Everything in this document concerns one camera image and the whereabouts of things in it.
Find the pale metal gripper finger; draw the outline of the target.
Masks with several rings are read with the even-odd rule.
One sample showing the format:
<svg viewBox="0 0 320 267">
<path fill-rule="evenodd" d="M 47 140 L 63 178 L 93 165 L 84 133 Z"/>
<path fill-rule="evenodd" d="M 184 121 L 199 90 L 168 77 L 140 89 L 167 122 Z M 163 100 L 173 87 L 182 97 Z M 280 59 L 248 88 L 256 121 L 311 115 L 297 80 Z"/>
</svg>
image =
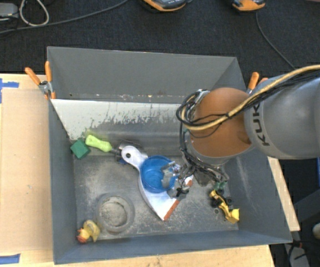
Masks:
<svg viewBox="0 0 320 267">
<path fill-rule="evenodd" d="M 181 166 L 175 161 L 169 162 L 161 167 L 163 175 L 177 175 L 180 173 Z"/>
<path fill-rule="evenodd" d="M 177 179 L 177 176 L 175 174 L 164 175 L 161 181 L 162 187 L 164 189 L 172 189 L 175 185 L 176 179 Z"/>
</svg>

